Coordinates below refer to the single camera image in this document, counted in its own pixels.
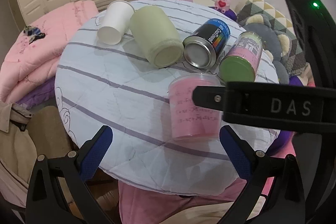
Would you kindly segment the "purple pillow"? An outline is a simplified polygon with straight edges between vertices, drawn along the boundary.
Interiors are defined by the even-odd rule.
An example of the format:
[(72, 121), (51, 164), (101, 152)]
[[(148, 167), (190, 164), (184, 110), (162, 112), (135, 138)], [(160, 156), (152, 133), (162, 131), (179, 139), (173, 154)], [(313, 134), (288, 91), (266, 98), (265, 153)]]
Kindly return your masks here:
[(236, 13), (232, 9), (228, 9), (227, 11), (226, 10), (222, 11), (221, 9), (218, 9), (217, 11), (221, 12), (223, 15), (225, 15), (228, 18), (230, 18), (234, 22), (237, 21), (237, 15), (236, 15)]

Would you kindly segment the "white paper cup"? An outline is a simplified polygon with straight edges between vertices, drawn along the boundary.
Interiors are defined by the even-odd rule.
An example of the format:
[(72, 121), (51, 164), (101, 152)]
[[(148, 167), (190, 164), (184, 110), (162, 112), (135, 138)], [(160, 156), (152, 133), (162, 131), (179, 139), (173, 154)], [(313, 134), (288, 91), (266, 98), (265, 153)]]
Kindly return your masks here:
[(105, 44), (118, 44), (127, 32), (134, 12), (129, 2), (118, 0), (110, 3), (98, 29), (98, 39)]

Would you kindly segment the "grey dinosaur plush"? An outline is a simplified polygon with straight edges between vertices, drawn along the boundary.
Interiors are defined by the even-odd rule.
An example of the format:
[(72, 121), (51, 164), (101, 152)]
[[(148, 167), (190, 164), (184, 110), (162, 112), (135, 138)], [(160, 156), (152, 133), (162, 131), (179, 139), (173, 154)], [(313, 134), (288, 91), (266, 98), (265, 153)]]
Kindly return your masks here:
[(278, 31), (263, 14), (252, 15), (240, 22), (247, 31), (260, 36), (263, 48), (271, 59), (281, 84), (290, 83), (290, 77), (299, 75), (306, 67), (304, 54), (296, 38)]

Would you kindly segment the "pink folded quilt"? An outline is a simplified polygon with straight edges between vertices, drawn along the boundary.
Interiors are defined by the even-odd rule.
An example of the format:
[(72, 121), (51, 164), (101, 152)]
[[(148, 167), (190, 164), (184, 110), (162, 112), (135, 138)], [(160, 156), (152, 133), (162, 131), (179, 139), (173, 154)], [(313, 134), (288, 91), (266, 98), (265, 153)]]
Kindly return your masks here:
[(31, 25), (46, 36), (34, 42), (20, 33), (1, 66), (1, 101), (18, 102), (56, 74), (69, 40), (82, 25), (96, 16), (94, 1), (70, 2), (43, 15)]

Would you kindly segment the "pale green felt cup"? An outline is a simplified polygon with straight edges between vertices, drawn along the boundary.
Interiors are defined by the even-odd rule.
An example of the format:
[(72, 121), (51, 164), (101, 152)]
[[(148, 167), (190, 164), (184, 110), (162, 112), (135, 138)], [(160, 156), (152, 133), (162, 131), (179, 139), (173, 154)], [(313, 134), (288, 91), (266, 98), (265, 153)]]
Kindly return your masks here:
[(179, 33), (159, 7), (138, 9), (130, 19), (129, 28), (151, 65), (165, 68), (181, 58), (184, 46)]

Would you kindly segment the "beige jacket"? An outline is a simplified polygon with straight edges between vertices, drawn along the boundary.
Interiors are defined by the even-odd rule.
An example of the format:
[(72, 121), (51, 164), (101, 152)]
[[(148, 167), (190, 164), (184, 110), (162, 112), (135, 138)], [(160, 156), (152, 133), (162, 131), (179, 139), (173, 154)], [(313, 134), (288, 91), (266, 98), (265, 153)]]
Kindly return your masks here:
[(1, 102), (1, 194), (6, 201), (26, 206), (37, 149), (27, 124), (32, 114), (22, 106)]

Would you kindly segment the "pink translucent plastic cup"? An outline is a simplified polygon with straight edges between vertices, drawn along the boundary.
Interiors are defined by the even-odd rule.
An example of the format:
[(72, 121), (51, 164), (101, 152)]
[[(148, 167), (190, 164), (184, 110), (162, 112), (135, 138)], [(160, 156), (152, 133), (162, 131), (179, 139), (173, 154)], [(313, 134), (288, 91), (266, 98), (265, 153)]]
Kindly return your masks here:
[(219, 80), (206, 74), (180, 76), (169, 84), (171, 130), (174, 140), (216, 139), (219, 137), (222, 113), (195, 106), (192, 100), (197, 86), (219, 86)]

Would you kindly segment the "dark small toy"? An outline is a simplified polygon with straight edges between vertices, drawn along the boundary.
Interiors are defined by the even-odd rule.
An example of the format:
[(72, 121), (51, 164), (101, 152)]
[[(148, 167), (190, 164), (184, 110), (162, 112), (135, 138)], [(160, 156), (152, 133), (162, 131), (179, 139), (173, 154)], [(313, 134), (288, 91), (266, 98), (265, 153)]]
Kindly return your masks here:
[(23, 33), (25, 34), (25, 36), (29, 37), (29, 44), (46, 37), (46, 34), (44, 32), (41, 32), (38, 27), (34, 26), (25, 26), (25, 28), (23, 29)]

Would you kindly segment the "pink blanket under table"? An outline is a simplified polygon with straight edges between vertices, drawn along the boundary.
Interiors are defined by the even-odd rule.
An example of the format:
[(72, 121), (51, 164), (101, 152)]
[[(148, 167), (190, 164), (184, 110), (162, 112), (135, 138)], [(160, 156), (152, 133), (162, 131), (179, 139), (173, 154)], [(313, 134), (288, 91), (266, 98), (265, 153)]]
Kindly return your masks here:
[(237, 178), (218, 196), (168, 195), (118, 183), (119, 209), (122, 223), (161, 223), (185, 209), (234, 202), (246, 185), (246, 180)]

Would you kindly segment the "triangle patterned pillow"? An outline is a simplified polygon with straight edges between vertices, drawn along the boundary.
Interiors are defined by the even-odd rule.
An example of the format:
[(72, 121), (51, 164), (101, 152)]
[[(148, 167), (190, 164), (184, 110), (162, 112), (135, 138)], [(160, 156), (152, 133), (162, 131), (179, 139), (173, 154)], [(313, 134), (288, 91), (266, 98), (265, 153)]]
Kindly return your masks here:
[(238, 16), (239, 22), (257, 14), (261, 14), (266, 17), (272, 30), (276, 32), (278, 38), (280, 39), (282, 57), (294, 56), (304, 58), (303, 50), (294, 34), (292, 21), (270, 3), (264, 0), (242, 0), (236, 5), (234, 11)]

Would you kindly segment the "green lid pink can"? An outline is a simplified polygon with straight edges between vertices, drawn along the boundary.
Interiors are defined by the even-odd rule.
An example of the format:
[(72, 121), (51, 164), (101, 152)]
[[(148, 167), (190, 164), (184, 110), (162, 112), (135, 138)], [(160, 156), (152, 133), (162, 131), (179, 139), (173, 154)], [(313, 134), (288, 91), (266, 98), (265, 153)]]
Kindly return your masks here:
[(225, 83), (254, 82), (263, 52), (258, 34), (242, 32), (219, 64), (219, 75)]

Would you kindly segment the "striped white tablecloth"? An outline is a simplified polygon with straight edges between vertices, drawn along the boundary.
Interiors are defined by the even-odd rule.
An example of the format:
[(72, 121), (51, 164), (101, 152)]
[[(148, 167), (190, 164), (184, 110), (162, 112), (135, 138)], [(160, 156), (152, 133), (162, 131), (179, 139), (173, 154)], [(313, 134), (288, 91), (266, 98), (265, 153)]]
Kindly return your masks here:
[(109, 126), (113, 141), (100, 168), (120, 182), (162, 194), (221, 194), (237, 173), (220, 141), (171, 137), (169, 84), (197, 70), (184, 61), (152, 66), (131, 32), (115, 45), (100, 42), (104, 15), (86, 22), (60, 57), (55, 94), (68, 135), (81, 146)]

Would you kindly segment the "pink bunny plush right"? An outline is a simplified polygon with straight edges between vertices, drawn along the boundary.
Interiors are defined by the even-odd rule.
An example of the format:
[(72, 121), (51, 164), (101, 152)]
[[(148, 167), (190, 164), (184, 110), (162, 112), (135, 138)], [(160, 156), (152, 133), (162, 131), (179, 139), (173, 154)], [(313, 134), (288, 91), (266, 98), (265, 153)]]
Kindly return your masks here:
[(222, 12), (223, 14), (229, 11), (231, 5), (231, 0), (216, 0), (215, 9)]

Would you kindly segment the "blue black can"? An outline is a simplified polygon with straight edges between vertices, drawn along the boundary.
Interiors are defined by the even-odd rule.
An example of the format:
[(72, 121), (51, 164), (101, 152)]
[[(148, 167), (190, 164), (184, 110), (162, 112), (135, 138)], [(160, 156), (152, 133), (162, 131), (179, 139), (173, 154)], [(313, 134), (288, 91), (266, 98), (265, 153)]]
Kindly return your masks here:
[(209, 19), (183, 40), (183, 56), (193, 67), (211, 69), (230, 36), (230, 28), (224, 21)]

